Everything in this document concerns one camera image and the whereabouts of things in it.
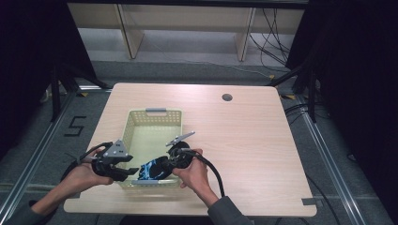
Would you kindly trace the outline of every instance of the human hand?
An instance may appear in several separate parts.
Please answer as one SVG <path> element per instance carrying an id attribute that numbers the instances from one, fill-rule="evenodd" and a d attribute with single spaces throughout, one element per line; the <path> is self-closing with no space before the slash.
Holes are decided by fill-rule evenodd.
<path id="1" fill-rule="evenodd" d="M 93 157 L 100 151 L 102 149 L 96 149 L 88 157 Z M 70 171 L 59 186 L 65 187 L 65 195 L 72 196 L 93 186 L 111 185 L 113 182 L 114 180 L 110 177 L 95 174 L 90 162 L 83 162 Z"/>
<path id="2" fill-rule="evenodd" d="M 193 151 L 196 154 L 203 154 L 202 149 L 193 149 Z M 190 166 L 185 169 L 173 169 L 173 174 L 181 178 L 181 188 L 192 189 L 207 207 L 210 207 L 219 199 L 208 183 L 206 164 L 198 158 L 194 157 Z"/>

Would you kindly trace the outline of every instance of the sleeve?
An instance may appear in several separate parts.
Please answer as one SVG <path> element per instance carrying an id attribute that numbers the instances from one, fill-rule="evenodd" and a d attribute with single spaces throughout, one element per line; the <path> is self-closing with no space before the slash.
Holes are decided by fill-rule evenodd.
<path id="1" fill-rule="evenodd" d="M 222 197 L 207 211 L 214 225 L 253 225 L 234 205 L 229 197 Z"/>
<path id="2" fill-rule="evenodd" d="M 30 201 L 19 208 L 3 225 L 37 225 L 46 224 L 55 214 L 56 209 L 47 217 L 37 214 L 32 210 L 32 205 L 37 201 Z"/>

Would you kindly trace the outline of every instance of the metal rail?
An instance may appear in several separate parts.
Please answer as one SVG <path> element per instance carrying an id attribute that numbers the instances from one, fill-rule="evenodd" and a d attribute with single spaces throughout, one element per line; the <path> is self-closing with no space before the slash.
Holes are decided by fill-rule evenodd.
<path id="1" fill-rule="evenodd" d="M 298 96 L 298 101 L 300 104 L 305 103 L 302 96 Z M 304 108 L 301 108 L 301 110 L 303 112 L 306 112 L 306 109 Z M 330 150 L 328 149 L 328 146 L 326 145 L 322 137 L 322 134 L 318 129 L 317 124 L 313 123 L 313 120 L 310 118 L 309 114 L 305 113 L 303 114 L 303 116 L 304 116 L 304 121 L 307 124 L 307 127 L 314 138 L 316 147 L 319 150 L 321 158 L 324 161 L 324 164 L 329 173 L 331 181 L 336 187 L 337 193 L 339 194 L 343 202 L 343 206 L 348 214 L 348 217 L 350 218 L 352 224 L 365 225 L 366 222 L 362 213 L 360 212 L 357 201 L 354 199 L 354 196 L 352 195 L 349 187 L 347 186 L 347 183 L 345 182 L 342 174 L 340 173 L 340 170 L 337 167 L 336 162 L 334 161 L 333 156 L 331 155 Z"/>
<path id="2" fill-rule="evenodd" d="M 20 202 L 27 185 L 31 181 L 33 175 L 35 174 L 38 165 L 44 158 L 47 153 L 47 149 L 54 138 L 55 132 L 58 130 L 59 125 L 61 124 L 65 111 L 67 110 L 70 103 L 73 101 L 75 92 L 68 93 L 65 102 L 63 103 L 63 107 L 61 108 L 60 114 L 57 118 L 49 125 L 44 136 L 42 137 L 38 147 L 35 149 L 32 157 L 29 159 L 25 168 L 23 169 L 23 173 L 20 175 L 17 182 L 14 184 L 12 190 L 8 194 L 6 200 L 0 207 L 0 224 L 3 224 L 9 217 L 14 213 L 18 203 Z"/>

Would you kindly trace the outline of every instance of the tape mark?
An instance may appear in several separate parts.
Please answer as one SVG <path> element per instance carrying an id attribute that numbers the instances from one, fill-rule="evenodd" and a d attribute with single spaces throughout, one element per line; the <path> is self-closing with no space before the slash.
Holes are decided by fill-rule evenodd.
<path id="1" fill-rule="evenodd" d="M 314 205 L 316 204 L 316 200 L 314 198 L 308 198 L 308 199 L 301 199 L 303 205 Z"/>
<path id="2" fill-rule="evenodd" d="M 72 121 L 70 121 L 69 128 L 77 128 L 79 131 L 76 134 L 64 134 L 64 137 L 79 137 L 82 133 L 84 126 L 73 125 L 76 119 L 85 119 L 87 116 L 74 116 Z"/>
<path id="3" fill-rule="evenodd" d="M 295 100 L 295 95 L 280 95 L 281 99 Z"/>

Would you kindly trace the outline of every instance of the metal bar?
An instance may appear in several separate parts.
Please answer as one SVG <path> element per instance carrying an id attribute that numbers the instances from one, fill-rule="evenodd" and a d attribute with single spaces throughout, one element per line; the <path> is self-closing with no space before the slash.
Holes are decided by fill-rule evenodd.
<path id="1" fill-rule="evenodd" d="M 305 9 L 312 7 L 331 7 L 334 2 L 318 1 L 310 3 L 308 0 L 68 0 L 69 3 L 106 3 L 106 4 L 120 4 L 120 5 L 155 5 L 155 6 L 188 6 L 188 7 L 230 7 L 230 8 L 291 8 L 291 9 Z"/>
<path id="2" fill-rule="evenodd" d="M 96 85 L 80 85 L 77 93 L 89 93 L 89 92 L 112 92 L 112 89 L 102 89 Z"/>
<path id="3" fill-rule="evenodd" d="M 302 96 L 298 96 L 298 101 L 300 104 L 305 103 Z M 301 108 L 301 110 L 303 112 L 306 112 L 306 109 L 304 108 Z M 336 187 L 337 193 L 339 194 L 343 202 L 343 206 L 352 224 L 365 225 L 366 222 L 362 213 L 360 212 L 357 201 L 354 199 L 351 191 L 349 190 L 349 187 L 347 186 L 342 174 L 340 173 L 340 170 L 337 167 L 336 162 L 334 161 L 333 156 L 331 155 L 330 150 L 328 149 L 328 146 L 326 145 L 322 134 L 318 129 L 317 124 L 313 123 L 311 117 L 307 113 L 304 114 L 304 121 L 314 138 L 316 147 L 319 150 L 321 158 L 325 163 L 331 181 Z"/>
<path id="4" fill-rule="evenodd" d="M 63 107 L 61 108 L 60 114 L 58 117 L 51 122 L 49 127 L 47 128 L 43 138 L 41 139 L 38 147 L 35 149 L 32 157 L 29 159 L 26 164 L 23 173 L 20 175 L 18 181 L 14 184 L 12 190 L 8 194 L 6 200 L 2 204 L 0 208 L 0 224 L 3 224 L 9 217 L 14 213 L 19 201 L 21 200 L 24 191 L 26 190 L 27 185 L 31 181 L 33 175 L 35 174 L 38 165 L 44 158 L 47 149 L 54 138 L 55 132 L 58 130 L 59 125 L 61 124 L 65 111 L 67 110 L 69 104 L 72 102 L 75 92 L 68 93 L 65 102 L 63 103 Z"/>

